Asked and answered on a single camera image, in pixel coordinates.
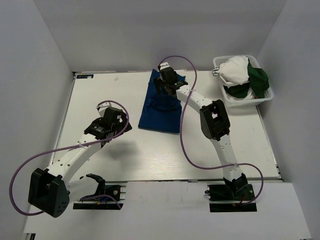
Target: white panel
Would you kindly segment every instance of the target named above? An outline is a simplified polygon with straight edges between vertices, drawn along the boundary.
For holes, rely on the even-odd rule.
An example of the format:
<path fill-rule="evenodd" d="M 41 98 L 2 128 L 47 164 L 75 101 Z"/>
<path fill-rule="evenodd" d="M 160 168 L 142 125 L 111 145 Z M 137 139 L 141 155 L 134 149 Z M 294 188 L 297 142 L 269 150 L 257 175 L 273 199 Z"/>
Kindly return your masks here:
<path fill-rule="evenodd" d="M 179 71 L 191 85 L 195 74 Z M 99 117 L 96 105 L 103 100 L 115 100 L 124 105 L 130 116 L 132 130 L 106 144 L 87 161 L 73 179 L 92 173 L 106 181 L 222 179 L 223 171 L 201 170 L 190 165 L 181 150 L 178 134 L 168 134 L 138 128 L 146 97 L 150 72 L 101 73 L 90 79 L 75 81 L 66 116 L 60 147 L 74 145 L 90 123 Z M 199 71 L 195 89 L 212 100 L 222 98 L 218 81 L 211 71 Z M 255 106 L 241 113 L 228 111 L 231 144 L 239 163 L 258 166 L 265 177 L 277 178 L 272 149 L 268 144 Z M 186 151 L 194 163 L 220 166 L 217 152 L 203 135 L 199 114 L 188 107 L 183 122 Z M 55 160 L 65 152 L 58 152 Z M 247 178 L 259 178 L 252 167 L 241 166 Z"/>
<path fill-rule="evenodd" d="M 9 201 L 9 182 L 27 158 L 52 149 L 72 86 L 72 73 L 32 0 L 0 3 L 0 239 L 20 239 L 25 218 Z M 34 160 L 18 175 L 15 200 L 28 210 Z"/>
<path fill-rule="evenodd" d="M 35 0 L 75 72 L 148 71 L 174 54 L 210 70 L 217 56 L 256 56 L 285 2 Z"/>
<path fill-rule="evenodd" d="M 257 192 L 259 183 L 253 185 Z M 291 183 L 267 183 L 257 212 L 210 213 L 206 183 L 129 182 L 123 208 L 29 217 L 37 240 L 299 240 L 310 238 Z"/>
<path fill-rule="evenodd" d="M 320 239 L 320 2 L 287 2 L 258 61 L 274 99 L 263 120 L 286 181 L 293 183 L 312 239 Z"/>

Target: white table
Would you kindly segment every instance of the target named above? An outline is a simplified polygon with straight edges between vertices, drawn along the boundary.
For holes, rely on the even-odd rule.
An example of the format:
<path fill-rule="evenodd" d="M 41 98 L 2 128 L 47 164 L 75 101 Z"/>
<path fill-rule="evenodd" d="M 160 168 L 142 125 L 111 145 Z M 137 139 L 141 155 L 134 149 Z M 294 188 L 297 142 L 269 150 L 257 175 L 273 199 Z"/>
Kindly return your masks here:
<path fill-rule="evenodd" d="M 193 83 L 192 71 L 178 71 Z M 59 147 L 74 145 L 90 123 L 99 117 L 96 106 L 103 100 L 115 100 L 126 107 L 133 129 L 112 140 L 93 155 L 75 174 L 79 178 L 93 173 L 106 181 L 208 180 L 222 179 L 222 170 L 200 170 L 185 159 L 176 134 L 138 128 L 151 72 L 97 73 L 93 78 L 76 79 L 71 95 Z M 217 80 L 210 71 L 199 71 L 195 89 L 212 99 L 222 99 Z M 261 169 L 266 178 L 278 178 L 275 159 L 255 106 L 241 112 L 228 110 L 230 136 L 239 163 L 251 163 Z M 215 148 L 200 129 L 200 116 L 187 108 L 183 123 L 186 150 L 194 163 L 219 166 Z M 65 152 L 54 156 L 54 161 Z M 241 167 L 247 178 L 258 178 L 252 167 Z"/>

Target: blue cloth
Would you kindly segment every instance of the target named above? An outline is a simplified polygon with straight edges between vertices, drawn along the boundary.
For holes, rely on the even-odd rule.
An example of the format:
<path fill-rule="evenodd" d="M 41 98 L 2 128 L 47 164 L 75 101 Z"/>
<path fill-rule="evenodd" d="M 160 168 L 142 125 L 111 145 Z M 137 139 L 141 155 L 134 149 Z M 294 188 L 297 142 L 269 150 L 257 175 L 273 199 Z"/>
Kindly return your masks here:
<path fill-rule="evenodd" d="M 158 77 L 160 77 L 160 73 L 153 69 L 138 127 L 140 129 L 178 134 L 180 132 L 182 112 L 180 101 L 164 93 L 160 96 L 157 95 L 153 79 Z M 184 81 L 185 79 L 185 76 L 178 75 L 179 81 Z"/>

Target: white basket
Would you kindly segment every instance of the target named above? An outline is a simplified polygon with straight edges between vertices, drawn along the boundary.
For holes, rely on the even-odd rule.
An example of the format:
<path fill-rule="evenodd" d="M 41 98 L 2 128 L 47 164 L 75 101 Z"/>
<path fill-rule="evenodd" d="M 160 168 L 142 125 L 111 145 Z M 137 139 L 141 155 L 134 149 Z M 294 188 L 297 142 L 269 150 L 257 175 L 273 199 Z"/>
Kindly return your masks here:
<path fill-rule="evenodd" d="M 252 67 L 260 68 L 260 66 L 254 56 L 251 56 L 251 55 L 245 55 L 245 56 L 247 56 L 249 58 Z M 232 57 L 235 57 L 235 56 L 217 56 L 213 59 L 213 65 L 216 68 L 216 67 L 220 66 L 220 64 L 225 63 L 228 59 L 230 59 Z M 272 92 L 271 87 L 269 87 L 266 91 L 264 91 L 264 98 L 246 99 L 246 100 L 229 99 L 227 96 L 227 93 L 225 91 L 224 85 L 221 83 L 220 76 L 219 75 L 218 76 L 213 75 L 213 76 L 219 81 L 219 86 L 222 91 L 224 104 L 229 108 L 230 107 L 232 108 L 232 107 L 246 107 L 246 106 L 259 105 L 260 103 L 262 103 L 264 101 L 269 101 L 274 97 L 274 93 Z"/>

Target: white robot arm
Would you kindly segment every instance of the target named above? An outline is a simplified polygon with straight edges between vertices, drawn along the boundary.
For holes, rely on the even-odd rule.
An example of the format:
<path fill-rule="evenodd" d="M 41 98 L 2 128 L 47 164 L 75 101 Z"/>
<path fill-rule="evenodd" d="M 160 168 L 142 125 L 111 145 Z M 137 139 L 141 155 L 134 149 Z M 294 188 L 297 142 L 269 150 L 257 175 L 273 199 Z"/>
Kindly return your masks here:
<path fill-rule="evenodd" d="M 70 202 L 105 192 L 106 181 L 92 173 L 71 181 L 79 168 L 108 141 L 87 143 L 113 137 L 125 127 L 124 132 L 132 129 L 122 110 L 102 104 L 98 112 L 101 117 L 84 130 L 78 141 L 79 148 L 69 150 L 46 169 L 37 168 L 31 175 L 28 202 L 54 218 L 59 217 Z"/>
<path fill-rule="evenodd" d="M 160 77 L 153 80 L 157 93 L 159 95 L 168 94 L 186 102 L 191 91 L 188 83 L 179 81 L 177 73 L 167 62 L 160 64 L 158 69 Z M 221 100 L 212 101 L 196 91 L 192 91 L 187 104 L 199 113 L 202 133 L 213 144 L 221 165 L 233 164 L 233 166 L 224 167 L 222 170 L 226 187 L 233 196 L 236 196 L 248 185 L 248 181 L 237 165 L 237 159 L 230 142 L 230 121 L 225 105 Z"/>

